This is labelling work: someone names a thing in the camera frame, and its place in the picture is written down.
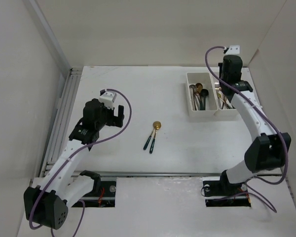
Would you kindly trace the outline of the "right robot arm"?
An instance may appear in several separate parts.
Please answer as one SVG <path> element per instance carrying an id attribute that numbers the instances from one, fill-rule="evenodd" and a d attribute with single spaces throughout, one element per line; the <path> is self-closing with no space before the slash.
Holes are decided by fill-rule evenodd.
<path id="1" fill-rule="evenodd" d="M 291 137 L 280 132 L 266 117 L 253 93 L 253 88 L 241 79 L 243 62 L 240 56 L 223 57 L 220 67 L 220 86 L 247 126 L 252 143 L 239 164 L 222 172 L 219 190 L 223 194 L 236 189 L 261 171 L 287 168 Z"/>

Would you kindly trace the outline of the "gold spoon green handle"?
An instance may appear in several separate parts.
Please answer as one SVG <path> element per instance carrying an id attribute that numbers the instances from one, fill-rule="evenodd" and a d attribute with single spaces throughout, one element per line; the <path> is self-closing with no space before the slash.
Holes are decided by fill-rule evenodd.
<path id="1" fill-rule="evenodd" d="M 157 129 L 154 129 L 153 130 L 153 133 L 152 133 L 152 142 L 151 142 L 151 146 L 150 146 L 150 149 L 149 149 L 149 153 L 152 154 L 153 153 L 153 150 L 154 150 L 154 145 L 155 145 L 155 140 L 156 140 L 156 134 L 157 134 Z"/>
<path id="2" fill-rule="evenodd" d="M 196 84 L 196 91 L 198 93 L 199 101 L 200 101 L 200 110 L 206 110 L 205 108 L 205 102 L 204 102 L 204 96 L 203 96 L 203 85 L 201 83 Z"/>
<path id="3" fill-rule="evenodd" d="M 153 130 L 154 129 L 159 130 L 162 125 L 161 125 L 161 122 L 160 121 L 155 121 L 152 126 L 153 126 Z M 143 147 L 143 150 L 146 150 L 148 148 L 148 145 L 149 145 L 149 143 L 150 143 L 150 141 L 152 139 L 153 130 L 152 130 L 151 134 L 149 135 L 148 139 L 146 140 L 146 142 L 144 144 L 144 147 Z"/>

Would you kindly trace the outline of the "black round spoon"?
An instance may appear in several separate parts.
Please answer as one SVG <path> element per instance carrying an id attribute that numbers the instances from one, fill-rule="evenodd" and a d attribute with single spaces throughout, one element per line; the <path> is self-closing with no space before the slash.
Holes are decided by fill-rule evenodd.
<path id="1" fill-rule="evenodd" d="M 203 105 L 203 110 L 206 110 L 206 98 L 209 95 L 209 91 L 207 89 L 202 89 L 200 91 L 200 96 L 202 98 L 202 105 Z"/>

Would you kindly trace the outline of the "silver fork green handle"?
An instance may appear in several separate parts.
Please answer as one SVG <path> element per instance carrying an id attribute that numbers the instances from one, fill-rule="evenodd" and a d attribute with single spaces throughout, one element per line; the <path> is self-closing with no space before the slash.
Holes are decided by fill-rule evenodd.
<path id="1" fill-rule="evenodd" d="M 228 101 L 223 101 L 222 108 L 223 109 L 234 109 L 234 107 Z"/>

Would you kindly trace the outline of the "thin copper bent fork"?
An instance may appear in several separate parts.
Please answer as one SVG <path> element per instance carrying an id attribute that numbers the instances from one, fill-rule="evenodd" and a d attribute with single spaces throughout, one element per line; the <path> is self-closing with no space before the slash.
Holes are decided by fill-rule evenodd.
<path id="1" fill-rule="evenodd" d="M 222 110 L 224 110 L 224 109 L 232 109 L 232 107 L 230 106 L 230 104 L 227 101 L 227 97 L 223 94 L 222 89 L 221 89 L 220 86 L 217 88 L 217 97 L 219 99 L 220 108 Z"/>

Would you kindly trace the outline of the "aluminium frame rail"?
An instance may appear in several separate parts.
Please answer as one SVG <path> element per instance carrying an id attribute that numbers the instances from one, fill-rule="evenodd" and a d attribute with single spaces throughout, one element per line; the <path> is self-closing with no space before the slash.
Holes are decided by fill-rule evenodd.
<path id="1" fill-rule="evenodd" d="M 61 97 L 56 103 L 56 116 L 47 139 L 45 151 L 37 171 L 37 177 L 43 177 L 56 162 L 67 142 L 67 129 L 74 106 L 83 68 L 70 69 Z"/>

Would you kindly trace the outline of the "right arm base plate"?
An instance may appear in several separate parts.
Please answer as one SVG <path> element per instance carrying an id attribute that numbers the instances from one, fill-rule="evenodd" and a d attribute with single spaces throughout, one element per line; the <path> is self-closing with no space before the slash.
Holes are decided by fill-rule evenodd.
<path id="1" fill-rule="evenodd" d="M 202 184 L 201 194 L 206 207 L 251 207 L 245 183 L 224 188 L 219 177 L 205 177 Z"/>

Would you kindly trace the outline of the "white left container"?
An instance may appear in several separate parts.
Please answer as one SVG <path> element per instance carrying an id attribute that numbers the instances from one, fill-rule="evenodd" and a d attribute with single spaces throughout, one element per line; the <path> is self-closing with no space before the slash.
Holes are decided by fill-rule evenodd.
<path id="1" fill-rule="evenodd" d="M 185 91 L 188 115 L 192 121 L 217 120 L 218 103 L 209 73 L 187 73 Z"/>

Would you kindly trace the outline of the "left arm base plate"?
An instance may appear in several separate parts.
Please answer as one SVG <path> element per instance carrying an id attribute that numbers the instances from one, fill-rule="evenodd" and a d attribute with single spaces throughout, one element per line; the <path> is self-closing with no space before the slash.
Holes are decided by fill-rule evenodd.
<path id="1" fill-rule="evenodd" d="M 85 194 L 81 200 L 84 201 L 85 207 L 92 208 L 111 208 L 115 207 L 116 195 L 116 179 L 101 181 L 101 186 L 98 192 L 91 191 Z"/>

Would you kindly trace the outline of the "white container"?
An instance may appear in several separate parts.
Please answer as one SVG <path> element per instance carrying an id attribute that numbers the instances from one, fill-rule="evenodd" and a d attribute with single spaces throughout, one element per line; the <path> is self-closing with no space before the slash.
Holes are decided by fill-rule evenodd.
<path id="1" fill-rule="evenodd" d="M 219 81 L 212 76 L 214 95 L 216 96 L 216 102 L 218 105 L 217 111 L 214 113 L 215 116 L 224 119 L 231 119 L 237 117 L 239 114 L 235 108 L 228 101 L 227 97 L 223 94 Z"/>
<path id="2" fill-rule="evenodd" d="M 188 115 L 192 121 L 217 120 L 218 103 L 209 73 L 187 73 L 185 91 Z"/>

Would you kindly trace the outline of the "silver ridged spoon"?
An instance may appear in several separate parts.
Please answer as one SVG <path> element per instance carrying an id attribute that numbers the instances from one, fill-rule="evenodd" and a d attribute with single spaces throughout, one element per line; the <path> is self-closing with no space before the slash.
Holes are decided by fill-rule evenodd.
<path id="1" fill-rule="evenodd" d="M 196 91 L 196 85 L 190 84 L 189 89 L 190 89 L 191 97 L 192 97 L 192 100 L 193 100 L 193 103 L 194 103 L 194 96 L 198 96 L 198 93 Z"/>

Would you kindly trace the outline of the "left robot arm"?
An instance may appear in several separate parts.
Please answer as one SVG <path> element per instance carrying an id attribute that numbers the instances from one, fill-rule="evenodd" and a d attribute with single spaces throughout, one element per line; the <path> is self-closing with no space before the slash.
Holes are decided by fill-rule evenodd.
<path id="1" fill-rule="evenodd" d="M 71 177 L 92 147 L 102 142 L 99 135 L 104 126 L 123 126 L 124 107 L 120 105 L 115 116 L 115 98 L 116 93 L 106 92 L 85 104 L 83 116 L 56 163 L 36 187 L 25 190 L 25 213 L 32 230 L 42 226 L 59 229 L 70 207 L 85 194 L 95 196 L 102 190 L 98 173 L 84 170 L 76 180 L 71 181 Z"/>

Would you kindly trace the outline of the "white right container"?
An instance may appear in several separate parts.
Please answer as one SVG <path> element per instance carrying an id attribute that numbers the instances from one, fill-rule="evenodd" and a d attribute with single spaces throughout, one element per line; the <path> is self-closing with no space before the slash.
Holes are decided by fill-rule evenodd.
<path id="1" fill-rule="evenodd" d="M 216 102 L 218 105 L 217 111 L 214 113 L 215 116 L 224 119 L 231 119 L 237 117 L 239 114 L 235 108 L 228 101 L 227 97 L 223 94 L 219 81 L 212 76 L 214 95 L 216 96 Z"/>

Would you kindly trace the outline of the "brown wooden spoon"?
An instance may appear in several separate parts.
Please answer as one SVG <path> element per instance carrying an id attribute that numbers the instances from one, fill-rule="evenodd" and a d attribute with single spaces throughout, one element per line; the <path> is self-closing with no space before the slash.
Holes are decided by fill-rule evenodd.
<path id="1" fill-rule="evenodd" d="M 196 110 L 198 110 L 198 111 L 203 110 L 202 102 L 200 101 L 198 96 L 194 96 L 194 103 L 195 103 Z"/>

